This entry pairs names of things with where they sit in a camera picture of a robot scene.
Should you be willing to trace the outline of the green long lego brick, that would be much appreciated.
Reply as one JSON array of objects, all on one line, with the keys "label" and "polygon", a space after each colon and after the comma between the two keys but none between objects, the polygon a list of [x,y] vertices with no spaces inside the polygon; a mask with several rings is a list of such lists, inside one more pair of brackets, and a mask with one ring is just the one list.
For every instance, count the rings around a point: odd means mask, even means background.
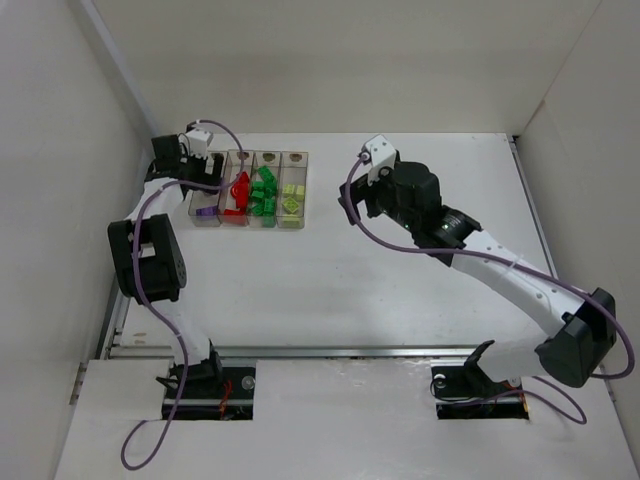
[{"label": "green long lego brick", "polygon": [[252,202],[263,202],[265,200],[264,182],[254,182],[251,184],[250,199]]}]

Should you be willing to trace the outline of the red cylinder lego brick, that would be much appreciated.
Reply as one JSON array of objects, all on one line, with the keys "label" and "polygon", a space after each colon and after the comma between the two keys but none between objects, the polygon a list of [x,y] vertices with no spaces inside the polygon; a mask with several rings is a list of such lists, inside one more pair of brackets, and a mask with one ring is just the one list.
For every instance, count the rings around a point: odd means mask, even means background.
[{"label": "red cylinder lego brick", "polygon": [[235,203],[238,210],[245,210],[248,206],[249,200],[246,196],[240,196],[235,198]]}]

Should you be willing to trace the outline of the red round lego piece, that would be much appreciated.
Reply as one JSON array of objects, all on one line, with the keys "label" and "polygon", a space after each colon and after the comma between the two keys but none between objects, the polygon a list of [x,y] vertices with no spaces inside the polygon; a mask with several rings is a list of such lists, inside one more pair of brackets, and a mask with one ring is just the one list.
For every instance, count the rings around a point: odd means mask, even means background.
[{"label": "red round lego piece", "polygon": [[237,183],[231,188],[231,196],[235,199],[236,197],[246,196],[249,200],[249,184],[240,184]]}]

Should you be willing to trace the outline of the green lego brick tall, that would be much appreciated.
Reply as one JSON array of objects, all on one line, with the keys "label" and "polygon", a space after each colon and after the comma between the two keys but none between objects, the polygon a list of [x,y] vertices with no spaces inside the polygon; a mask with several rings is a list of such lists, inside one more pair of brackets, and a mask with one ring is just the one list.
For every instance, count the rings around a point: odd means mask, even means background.
[{"label": "green lego brick tall", "polygon": [[250,213],[253,216],[262,216],[264,214],[264,203],[256,202],[251,206]]}]

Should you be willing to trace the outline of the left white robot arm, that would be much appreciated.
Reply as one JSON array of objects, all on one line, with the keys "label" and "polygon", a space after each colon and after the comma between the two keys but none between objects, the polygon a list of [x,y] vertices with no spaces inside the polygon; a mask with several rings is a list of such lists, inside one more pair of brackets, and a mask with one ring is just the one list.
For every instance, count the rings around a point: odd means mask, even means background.
[{"label": "left white robot arm", "polygon": [[224,382],[211,340],[189,318],[186,264],[171,222],[187,194],[219,192],[224,157],[212,156],[213,134],[191,129],[152,139],[155,159],[145,175],[138,204],[125,219],[109,224],[107,234],[119,289],[147,307],[173,334],[174,364],[159,382],[177,390],[213,390]]}]

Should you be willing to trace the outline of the purple lego brick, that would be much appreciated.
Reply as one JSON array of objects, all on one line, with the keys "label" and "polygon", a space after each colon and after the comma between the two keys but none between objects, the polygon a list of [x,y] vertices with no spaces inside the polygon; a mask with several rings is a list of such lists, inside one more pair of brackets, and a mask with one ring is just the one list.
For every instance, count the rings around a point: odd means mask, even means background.
[{"label": "purple lego brick", "polygon": [[216,216],[217,216],[216,206],[203,207],[203,208],[198,208],[196,210],[196,217],[199,219],[212,219],[212,218],[215,218]]}]

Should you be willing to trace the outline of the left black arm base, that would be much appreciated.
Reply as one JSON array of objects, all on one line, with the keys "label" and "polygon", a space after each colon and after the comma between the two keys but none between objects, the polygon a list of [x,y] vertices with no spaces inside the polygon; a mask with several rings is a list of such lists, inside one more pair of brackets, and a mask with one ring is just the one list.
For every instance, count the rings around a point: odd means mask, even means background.
[{"label": "left black arm base", "polygon": [[255,366],[223,369],[221,384],[188,382],[178,402],[175,420],[249,421],[253,419]]}]

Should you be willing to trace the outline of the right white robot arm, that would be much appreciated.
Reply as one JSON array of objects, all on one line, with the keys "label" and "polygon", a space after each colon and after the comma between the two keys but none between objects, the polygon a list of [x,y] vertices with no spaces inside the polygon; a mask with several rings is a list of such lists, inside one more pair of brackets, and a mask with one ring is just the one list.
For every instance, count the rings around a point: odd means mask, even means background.
[{"label": "right white robot arm", "polygon": [[519,259],[477,220],[443,203],[439,179],[426,165],[397,161],[374,181],[348,178],[339,192],[351,224],[360,224],[357,206],[365,204],[369,217],[389,217],[421,253],[483,283],[537,324],[541,335],[531,343],[481,343],[465,364],[469,380],[498,383],[543,373],[580,388],[616,343],[608,292],[563,286]]}]

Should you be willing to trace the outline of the green lettered lego brick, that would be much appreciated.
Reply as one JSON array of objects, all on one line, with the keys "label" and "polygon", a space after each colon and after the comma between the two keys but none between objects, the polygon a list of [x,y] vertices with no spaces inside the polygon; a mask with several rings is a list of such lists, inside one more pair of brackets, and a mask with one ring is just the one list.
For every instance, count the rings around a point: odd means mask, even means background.
[{"label": "green lettered lego brick", "polygon": [[266,185],[264,188],[265,199],[274,198],[277,195],[278,188],[276,185]]}]

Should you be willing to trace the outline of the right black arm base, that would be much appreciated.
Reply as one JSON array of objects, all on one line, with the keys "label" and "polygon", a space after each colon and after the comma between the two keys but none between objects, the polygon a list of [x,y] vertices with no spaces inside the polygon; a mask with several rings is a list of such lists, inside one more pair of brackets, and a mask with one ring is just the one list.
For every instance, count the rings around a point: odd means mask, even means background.
[{"label": "right black arm base", "polygon": [[493,382],[476,367],[431,367],[430,393],[439,420],[528,420],[524,396],[508,381]]}]

